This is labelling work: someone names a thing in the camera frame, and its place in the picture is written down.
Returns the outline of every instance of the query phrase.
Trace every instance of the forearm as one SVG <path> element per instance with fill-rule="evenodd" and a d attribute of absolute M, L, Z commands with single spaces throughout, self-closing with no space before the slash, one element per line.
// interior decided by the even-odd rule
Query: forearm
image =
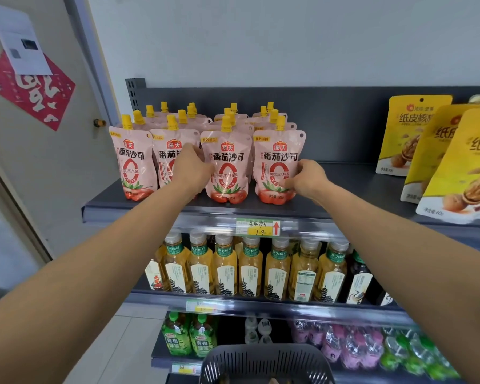
<path fill-rule="evenodd" d="M 480 382 L 480 252 L 330 182 L 316 201 L 461 374 Z"/>
<path fill-rule="evenodd" d="M 1 299 L 0 382 L 62 382 L 192 195 L 174 182 L 164 186 Z"/>

